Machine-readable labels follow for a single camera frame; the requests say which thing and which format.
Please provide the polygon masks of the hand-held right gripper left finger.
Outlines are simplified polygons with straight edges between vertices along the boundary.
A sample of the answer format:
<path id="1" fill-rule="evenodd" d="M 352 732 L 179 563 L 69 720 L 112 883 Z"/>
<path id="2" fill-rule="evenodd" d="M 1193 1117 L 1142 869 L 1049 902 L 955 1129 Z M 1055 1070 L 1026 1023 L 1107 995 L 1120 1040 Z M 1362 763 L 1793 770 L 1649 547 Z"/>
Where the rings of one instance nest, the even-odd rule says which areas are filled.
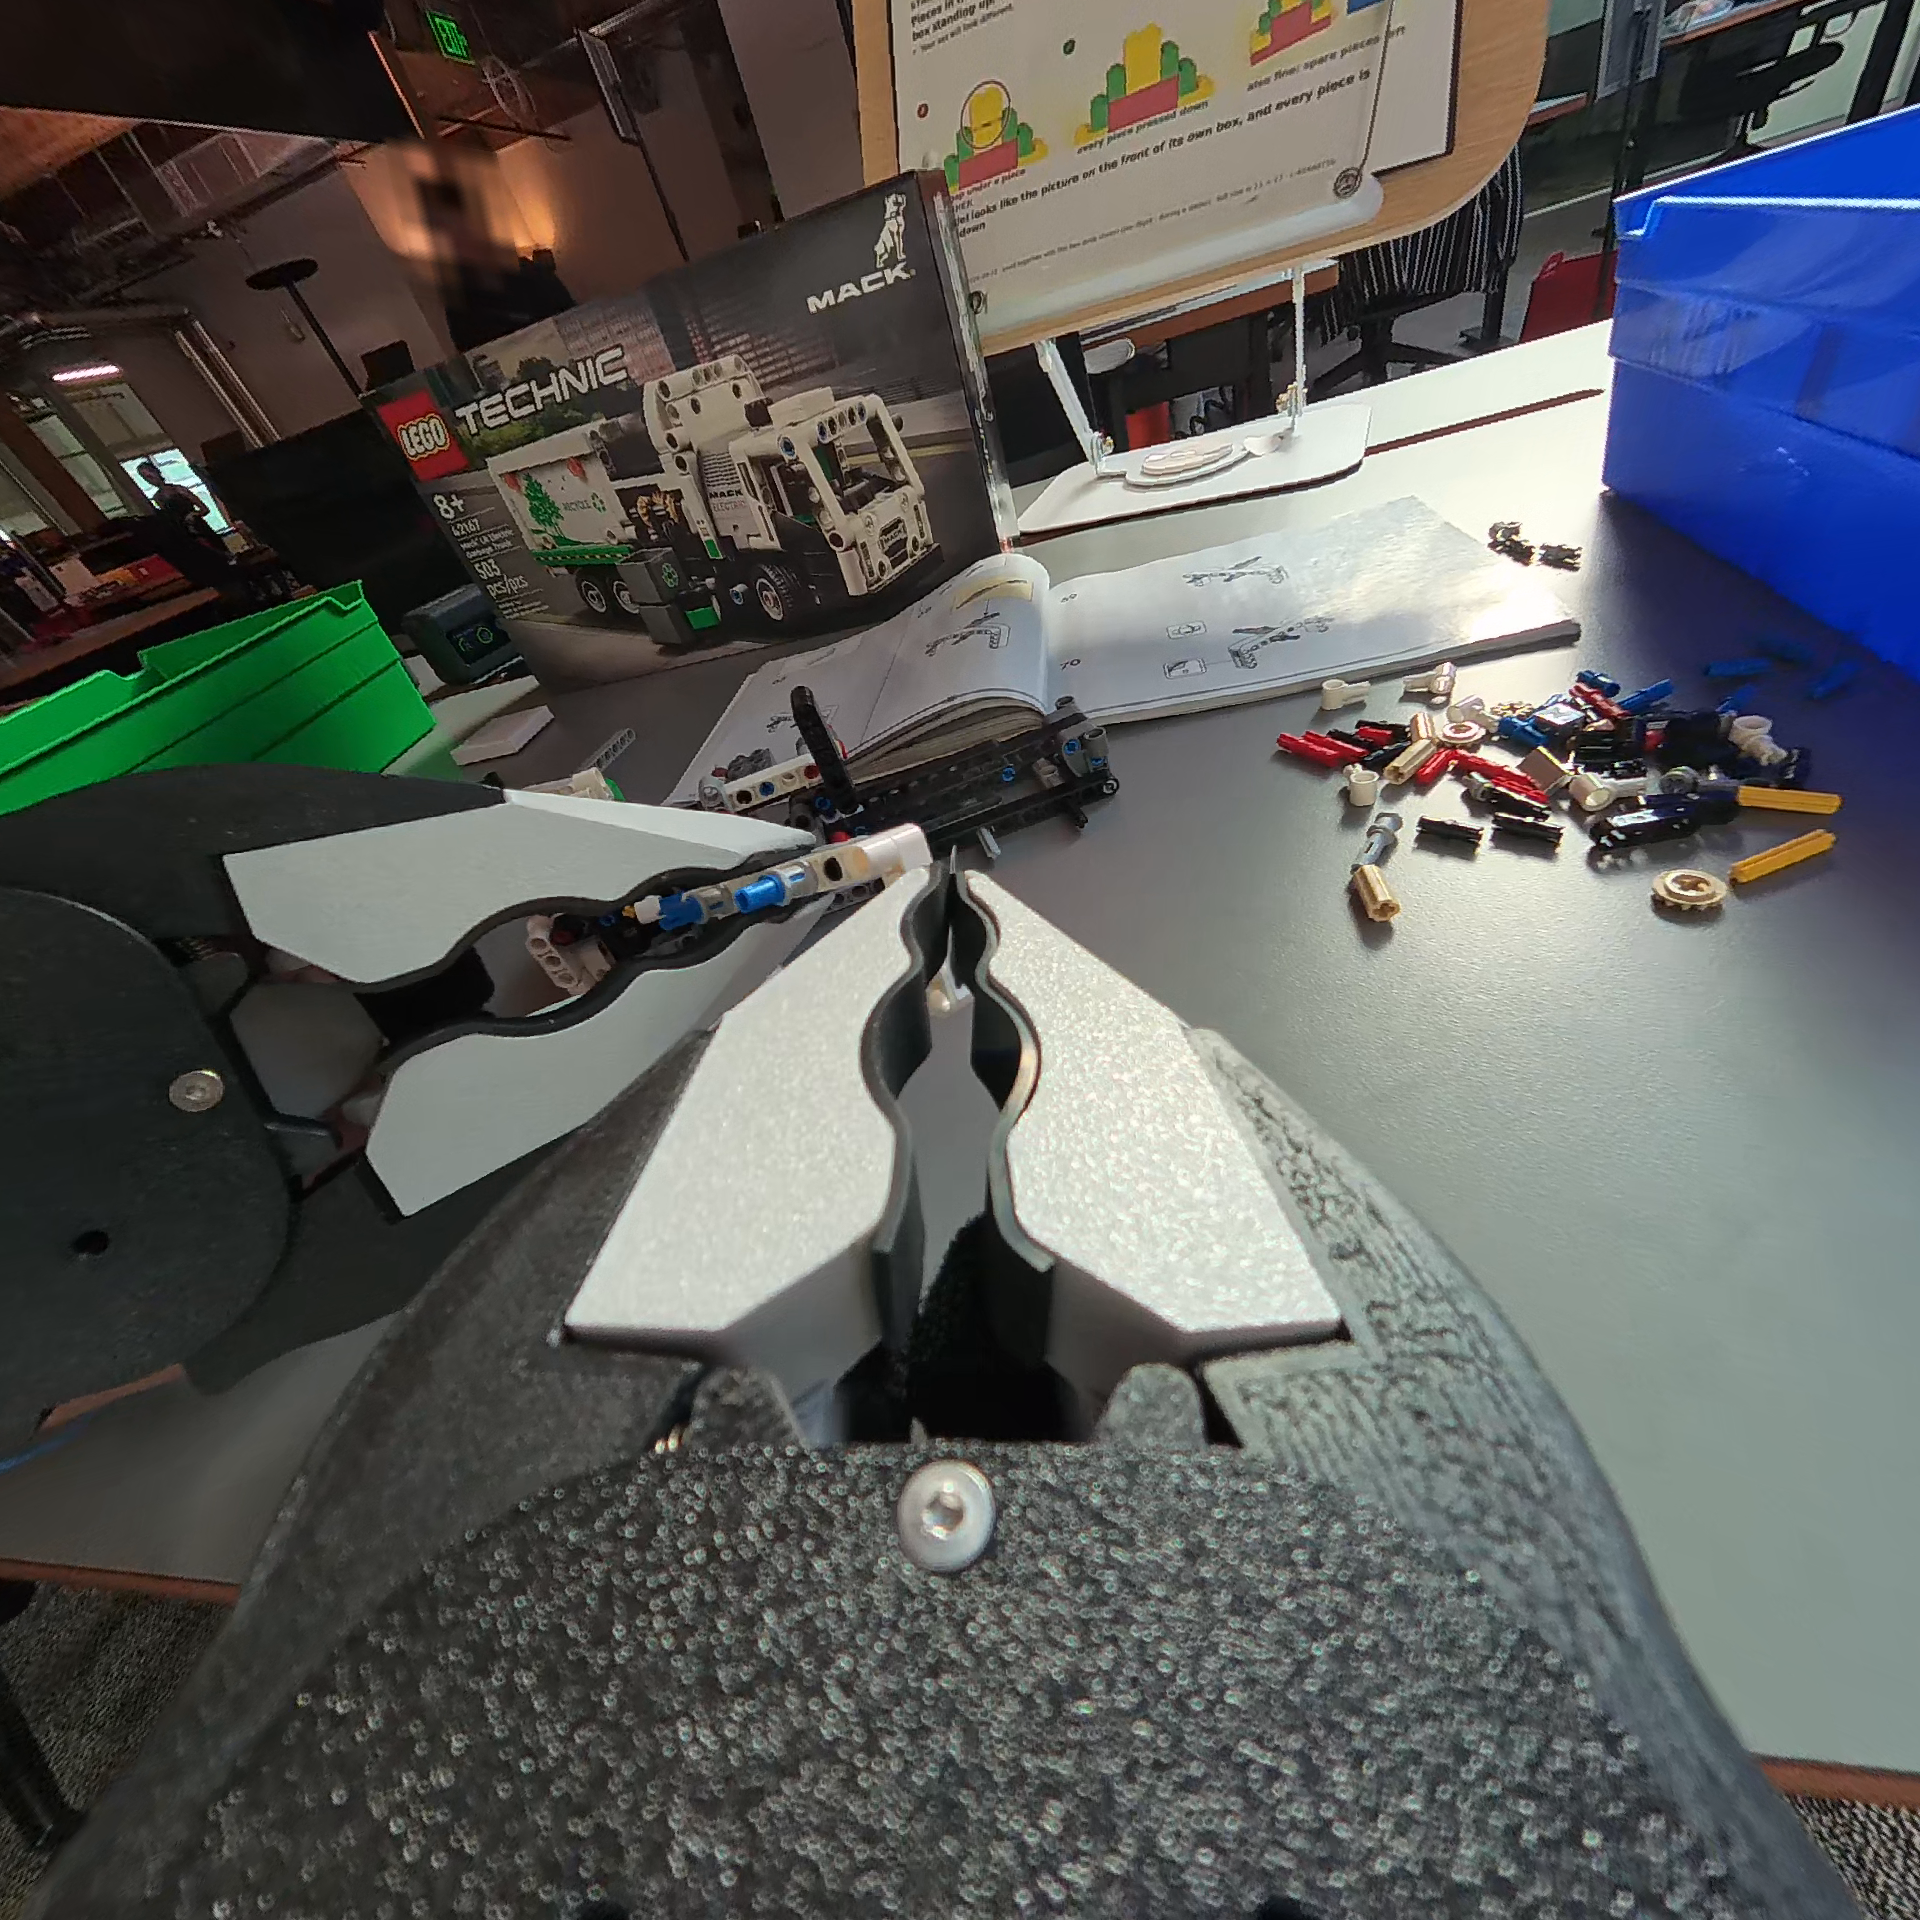
<path id="1" fill-rule="evenodd" d="M 760 1372 L 809 1442 L 902 1442 L 926 1209 L 902 1085 L 930 1052 L 947 870 L 916 866 L 705 1036 L 577 1293 L 567 1385 L 643 1436 L 707 1372 Z"/>

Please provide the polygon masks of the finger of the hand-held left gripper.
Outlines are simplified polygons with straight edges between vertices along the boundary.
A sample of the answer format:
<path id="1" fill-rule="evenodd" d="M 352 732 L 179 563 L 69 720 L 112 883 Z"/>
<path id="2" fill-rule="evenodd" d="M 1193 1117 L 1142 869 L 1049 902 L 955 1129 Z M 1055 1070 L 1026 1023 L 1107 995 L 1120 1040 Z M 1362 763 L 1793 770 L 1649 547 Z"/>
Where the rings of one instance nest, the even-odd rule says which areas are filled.
<path id="1" fill-rule="evenodd" d="M 753 990 L 827 899 L 750 923 L 705 963 L 635 975 L 599 1010 L 433 1043 L 387 1077 L 366 1160 L 396 1213 L 419 1213 L 596 1117 L 683 1036 Z"/>
<path id="2" fill-rule="evenodd" d="M 222 857 L 245 927 L 347 985 L 439 972 L 492 926 L 760 870 L 812 837 L 725 812 L 507 790 L 477 807 Z"/>

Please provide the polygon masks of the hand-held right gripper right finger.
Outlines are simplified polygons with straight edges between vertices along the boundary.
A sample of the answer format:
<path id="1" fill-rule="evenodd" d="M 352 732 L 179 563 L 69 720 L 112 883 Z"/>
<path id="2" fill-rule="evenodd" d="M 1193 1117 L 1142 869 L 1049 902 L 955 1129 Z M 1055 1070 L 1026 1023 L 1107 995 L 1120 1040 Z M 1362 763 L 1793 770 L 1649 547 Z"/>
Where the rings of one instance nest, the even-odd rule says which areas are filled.
<path id="1" fill-rule="evenodd" d="M 1085 1432 L 1145 1363 L 1345 1339 L 1279 1175 L 1167 1006 L 983 875 L 955 877 L 955 977 L 986 1149 L 986 1316 Z"/>

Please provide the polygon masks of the white lego beam assembly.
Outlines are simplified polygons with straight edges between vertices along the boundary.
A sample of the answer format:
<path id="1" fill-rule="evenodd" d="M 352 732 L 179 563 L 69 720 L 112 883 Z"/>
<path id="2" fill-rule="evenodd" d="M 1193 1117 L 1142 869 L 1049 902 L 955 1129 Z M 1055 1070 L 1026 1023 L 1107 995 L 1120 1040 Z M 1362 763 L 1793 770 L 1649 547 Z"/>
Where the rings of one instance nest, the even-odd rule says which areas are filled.
<path id="1" fill-rule="evenodd" d="M 809 906 L 869 899 L 930 859 L 916 825 L 836 837 L 742 875 L 660 883 L 619 906 L 527 917 L 523 943 L 555 989 L 586 997 L 616 975 L 705 963 L 745 927 L 797 926 Z"/>

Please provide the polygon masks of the black lego chassis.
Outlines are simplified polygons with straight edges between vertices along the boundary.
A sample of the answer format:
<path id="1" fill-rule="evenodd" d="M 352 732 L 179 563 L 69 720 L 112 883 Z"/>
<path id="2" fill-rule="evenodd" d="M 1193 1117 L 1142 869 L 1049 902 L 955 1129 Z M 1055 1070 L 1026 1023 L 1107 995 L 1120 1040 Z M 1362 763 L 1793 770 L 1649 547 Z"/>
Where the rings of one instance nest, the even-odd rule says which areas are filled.
<path id="1" fill-rule="evenodd" d="M 695 802 L 729 815 L 782 815 L 817 846 L 839 846 L 885 829 L 916 825 L 936 857 L 979 846 L 996 857 L 999 837 L 1063 817 L 1085 829 L 1089 807 L 1116 796 L 1106 732 L 1072 699 L 1050 715 L 1019 710 L 999 740 L 909 752 L 902 769 L 850 757 L 827 729 L 809 686 L 789 697 L 799 736 L 795 753 L 737 753 L 695 773 Z"/>

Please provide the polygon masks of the lego truck set box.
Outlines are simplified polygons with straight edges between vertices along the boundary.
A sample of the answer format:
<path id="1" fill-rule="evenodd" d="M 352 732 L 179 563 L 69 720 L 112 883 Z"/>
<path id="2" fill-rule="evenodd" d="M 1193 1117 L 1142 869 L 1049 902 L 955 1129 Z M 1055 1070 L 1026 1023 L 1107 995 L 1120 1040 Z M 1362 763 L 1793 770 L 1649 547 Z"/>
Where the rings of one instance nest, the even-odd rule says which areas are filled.
<path id="1" fill-rule="evenodd" d="M 900 175 L 366 409 L 559 690 L 862 630 L 1017 535 L 947 182 Z"/>

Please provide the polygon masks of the pile of loose lego pieces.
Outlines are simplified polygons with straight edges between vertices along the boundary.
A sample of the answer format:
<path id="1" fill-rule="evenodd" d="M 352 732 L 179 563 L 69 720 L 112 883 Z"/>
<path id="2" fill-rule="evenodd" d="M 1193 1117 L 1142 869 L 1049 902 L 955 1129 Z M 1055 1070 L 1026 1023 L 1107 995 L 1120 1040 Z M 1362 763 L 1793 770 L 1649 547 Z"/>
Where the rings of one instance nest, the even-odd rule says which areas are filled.
<path id="1" fill-rule="evenodd" d="M 1675 676 L 1627 686 L 1593 666 L 1549 697 L 1492 699 L 1463 693 L 1439 663 L 1402 682 L 1402 717 L 1362 710 L 1359 682 L 1325 682 L 1322 720 L 1279 732 L 1273 757 L 1325 780 L 1352 825 L 1356 926 L 1402 913 L 1387 859 L 1405 846 L 1469 859 L 1557 857 L 1576 842 L 1596 869 L 1650 857 L 1655 913 L 1713 917 L 1732 895 L 1837 850 L 1843 796 L 1817 786 L 1810 747 L 1755 706 L 1779 672 L 1830 703 L 1859 666 L 1766 636 L 1703 663 L 1703 703 L 1687 703 Z M 1352 706 L 1359 715 L 1335 723 Z"/>

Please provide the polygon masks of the open lego instruction booklet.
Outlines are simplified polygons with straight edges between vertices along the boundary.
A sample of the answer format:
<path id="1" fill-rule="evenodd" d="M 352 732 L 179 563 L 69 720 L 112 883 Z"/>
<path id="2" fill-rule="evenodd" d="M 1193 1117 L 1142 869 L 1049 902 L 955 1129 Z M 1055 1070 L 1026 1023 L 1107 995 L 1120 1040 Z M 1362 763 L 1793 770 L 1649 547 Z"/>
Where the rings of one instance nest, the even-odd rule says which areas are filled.
<path id="1" fill-rule="evenodd" d="M 703 805 L 733 757 L 792 763 L 797 686 L 850 773 L 879 777 L 1019 733 L 1063 699 L 1089 723 L 1139 723 L 1575 635 L 1539 577 L 1412 496 L 1065 582 L 1003 553 L 859 636 L 757 669 L 670 802 Z"/>

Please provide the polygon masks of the dark green small box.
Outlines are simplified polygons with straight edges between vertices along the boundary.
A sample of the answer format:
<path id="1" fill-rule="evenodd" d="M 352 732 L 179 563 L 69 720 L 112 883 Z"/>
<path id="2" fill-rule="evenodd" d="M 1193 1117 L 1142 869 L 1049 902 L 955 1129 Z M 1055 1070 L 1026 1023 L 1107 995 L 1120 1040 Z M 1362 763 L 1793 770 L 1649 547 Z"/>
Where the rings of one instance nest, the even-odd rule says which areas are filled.
<path id="1" fill-rule="evenodd" d="M 445 686 L 473 686 L 523 663 L 483 585 L 437 595 L 403 615 L 403 630 Z"/>

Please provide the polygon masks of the green plastic bin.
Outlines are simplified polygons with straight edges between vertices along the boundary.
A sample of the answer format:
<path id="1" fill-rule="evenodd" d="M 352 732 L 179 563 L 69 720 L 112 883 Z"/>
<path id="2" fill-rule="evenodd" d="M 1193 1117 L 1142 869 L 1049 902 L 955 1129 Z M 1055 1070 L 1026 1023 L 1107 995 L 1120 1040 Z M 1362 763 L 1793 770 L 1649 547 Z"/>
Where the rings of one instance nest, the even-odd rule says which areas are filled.
<path id="1" fill-rule="evenodd" d="M 433 732 L 347 582 L 167 640 L 3 717 L 3 815 L 100 780 L 209 763 L 385 770 Z"/>

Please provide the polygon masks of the clear acrylic stand legs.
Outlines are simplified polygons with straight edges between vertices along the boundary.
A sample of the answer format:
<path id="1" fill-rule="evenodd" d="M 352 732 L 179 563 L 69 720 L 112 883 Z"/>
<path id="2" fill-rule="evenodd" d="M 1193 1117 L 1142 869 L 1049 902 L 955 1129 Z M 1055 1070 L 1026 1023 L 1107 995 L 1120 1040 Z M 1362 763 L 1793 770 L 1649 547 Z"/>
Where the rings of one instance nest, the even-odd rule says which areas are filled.
<path id="1" fill-rule="evenodd" d="M 1039 339 L 1043 370 L 1072 439 L 1106 470 L 1127 449 L 1125 419 L 1186 395 L 1223 389 L 1227 422 L 1262 419 L 1302 399 L 1305 299 L 1336 285 L 1339 266 L 1315 260 L 1216 297 L 1189 297 L 1127 323 L 1099 323 L 1096 345 L 1132 342 L 1133 357 L 1095 369 L 1079 337 Z"/>

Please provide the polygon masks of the black striped office chair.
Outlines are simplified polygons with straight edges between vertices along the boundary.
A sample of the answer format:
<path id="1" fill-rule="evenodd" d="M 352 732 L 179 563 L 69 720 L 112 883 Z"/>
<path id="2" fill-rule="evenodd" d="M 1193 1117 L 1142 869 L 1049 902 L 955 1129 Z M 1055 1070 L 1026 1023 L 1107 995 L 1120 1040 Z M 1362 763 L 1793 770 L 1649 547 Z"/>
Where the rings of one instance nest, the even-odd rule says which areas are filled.
<path id="1" fill-rule="evenodd" d="M 1453 347 L 1399 342 L 1395 326 L 1405 316 L 1476 293 L 1482 329 L 1459 339 L 1470 350 L 1499 345 L 1505 277 L 1520 250 L 1523 157 L 1510 149 L 1470 203 L 1415 233 L 1356 247 L 1339 256 L 1336 285 L 1325 293 L 1319 339 L 1356 339 L 1356 347 L 1319 373 L 1322 390 L 1377 385 L 1395 366 L 1429 369 L 1463 360 Z"/>

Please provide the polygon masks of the blue plastic bin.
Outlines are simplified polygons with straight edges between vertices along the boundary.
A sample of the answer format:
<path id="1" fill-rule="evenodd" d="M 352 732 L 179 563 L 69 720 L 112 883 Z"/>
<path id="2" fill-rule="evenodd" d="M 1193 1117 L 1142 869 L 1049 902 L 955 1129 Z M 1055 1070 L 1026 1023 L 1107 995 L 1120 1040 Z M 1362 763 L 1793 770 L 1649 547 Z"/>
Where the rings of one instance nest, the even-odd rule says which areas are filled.
<path id="1" fill-rule="evenodd" d="M 1916 107 L 1617 203 L 1602 483 L 1916 675 Z"/>

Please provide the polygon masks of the printed instruction sheet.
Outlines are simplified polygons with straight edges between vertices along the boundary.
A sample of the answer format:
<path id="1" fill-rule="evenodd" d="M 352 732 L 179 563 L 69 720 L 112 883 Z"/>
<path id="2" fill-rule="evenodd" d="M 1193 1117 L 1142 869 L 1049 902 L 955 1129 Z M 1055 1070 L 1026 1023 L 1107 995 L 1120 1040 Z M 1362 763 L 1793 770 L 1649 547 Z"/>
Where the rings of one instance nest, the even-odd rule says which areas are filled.
<path id="1" fill-rule="evenodd" d="M 987 212 L 1137 160 L 1312 203 L 1453 146 L 1463 3 L 887 3 L 897 146 Z"/>

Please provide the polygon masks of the instruction sheet on stand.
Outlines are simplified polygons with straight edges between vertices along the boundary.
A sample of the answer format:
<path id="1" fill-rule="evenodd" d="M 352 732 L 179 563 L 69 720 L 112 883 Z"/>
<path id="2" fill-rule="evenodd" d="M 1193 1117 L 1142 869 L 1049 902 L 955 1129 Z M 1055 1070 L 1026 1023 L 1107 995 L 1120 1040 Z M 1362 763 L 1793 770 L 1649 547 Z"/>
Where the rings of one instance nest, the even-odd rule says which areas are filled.
<path id="1" fill-rule="evenodd" d="M 1305 203 L 1276 187 L 1226 187 L 1177 160 L 1137 160 L 969 215 L 945 175 L 900 162 L 885 3 L 850 12 L 866 175 L 916 175 L 945 190 L 975 329 L 990 355 L 1267 283 L 1452 215 L 1516 146 L 1549 25 L 1546 3 L 1463 3 L 1452 155 L 1365 179 L 1352 197 Z"/>

